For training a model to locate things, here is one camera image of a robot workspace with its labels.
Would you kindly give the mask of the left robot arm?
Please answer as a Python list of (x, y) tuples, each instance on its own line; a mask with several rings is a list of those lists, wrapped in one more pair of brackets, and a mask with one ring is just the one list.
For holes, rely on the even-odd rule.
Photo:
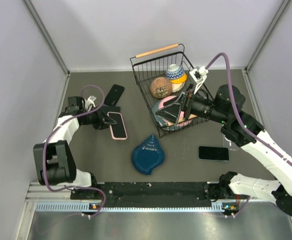
[(88, 99), (81, 96), (69, 97), (68, 106), (60, 113), (53, 132), (43, 143), (33, 147), (40, 185), (52, 192), (57, 191), (53, 186), (63, 186), (63, 190), (80, 188), (86, 197), (96, 197), (99, 192), (96, 177), (90, 172), (77, 169), (70, 142), (81, 126), (103, 130), (118, 123), (102, 106), (94, 104), (93, 96)]

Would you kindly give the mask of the teal-edged phone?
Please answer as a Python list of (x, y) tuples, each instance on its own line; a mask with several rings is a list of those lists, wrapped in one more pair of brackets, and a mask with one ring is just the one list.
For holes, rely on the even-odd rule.
[(107, 106), (107, 105), (104, 105), (104, 106), (101, 107), (101, 110), (106, 114), (108, 112), (115, 112), (115, 113), (120, 113), (121, 112), (121, 108), (119, 106)]

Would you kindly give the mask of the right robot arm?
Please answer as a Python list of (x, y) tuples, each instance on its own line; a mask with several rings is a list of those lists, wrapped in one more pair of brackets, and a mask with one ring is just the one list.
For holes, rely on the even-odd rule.
[(240, 149), (257, 159), (274, 180), (227, 172), (219, 178), (219, 192), (225, 198), (246, 195), (268, 201), (292, 217), (292, 157), (271, 138), (255, 117), (242, 111), (245, 97), (232, 85), (218, 88), (214, 99), (204, 99), (188, 90), (175, 96), (155, 115), (177, 125), (180, 116), (191, 115), (220, 123), (221, 133)]

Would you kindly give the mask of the black ring phone case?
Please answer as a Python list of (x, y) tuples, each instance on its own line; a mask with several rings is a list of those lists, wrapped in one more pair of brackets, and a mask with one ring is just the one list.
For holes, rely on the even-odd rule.
[(123, 86), (114, 84), (105, 97), (104, 104), (107, 106), (115, 106), (124, 90), (125, 88)]

